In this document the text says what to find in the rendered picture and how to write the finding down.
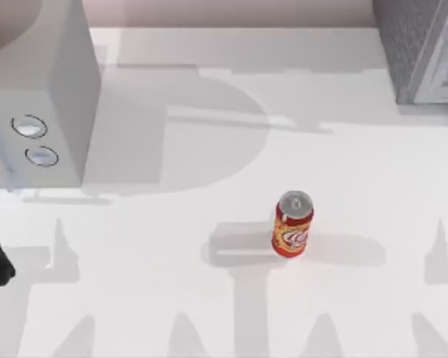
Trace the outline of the red and yellow can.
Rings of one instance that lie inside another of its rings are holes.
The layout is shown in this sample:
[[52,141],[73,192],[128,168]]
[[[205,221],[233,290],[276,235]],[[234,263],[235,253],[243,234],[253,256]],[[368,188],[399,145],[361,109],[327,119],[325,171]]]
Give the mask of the red and yellow can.
[[307,246],[308,234],[314,217],[314,205],[306,192],[288,191],[277,205],[272,246],[281,257],[293,258]]

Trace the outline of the round microwave knob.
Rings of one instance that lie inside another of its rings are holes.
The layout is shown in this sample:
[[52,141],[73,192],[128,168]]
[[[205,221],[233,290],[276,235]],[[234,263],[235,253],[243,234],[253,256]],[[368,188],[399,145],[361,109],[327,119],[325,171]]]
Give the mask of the round microwave knob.
[[12,129],[20,136],[38,139],[48,133],[47,124],[39,117],[25,114],[10,120]]
[[42,167],[55,166],[59,162],[57,152],[44,145],[26,149],[25,157],[34,165]]

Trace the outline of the pale microwave oven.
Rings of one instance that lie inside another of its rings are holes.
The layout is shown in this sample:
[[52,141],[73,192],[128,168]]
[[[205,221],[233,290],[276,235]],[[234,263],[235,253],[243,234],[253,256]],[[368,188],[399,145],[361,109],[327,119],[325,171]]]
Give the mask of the pale microwave oven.
[[[82,0],[0,0],[0,189],[81,185],[101,90]],[[10,120],[41,118],[48,133],[20,136]],[[25,150],[47,146],[55,166]]]

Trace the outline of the grey cabinet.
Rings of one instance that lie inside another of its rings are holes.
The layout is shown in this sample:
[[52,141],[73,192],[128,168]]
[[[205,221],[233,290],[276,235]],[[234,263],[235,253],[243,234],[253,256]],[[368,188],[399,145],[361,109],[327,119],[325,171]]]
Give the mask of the grey cabinet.
[[448,0],[372,0],[397,104],[448,104]]

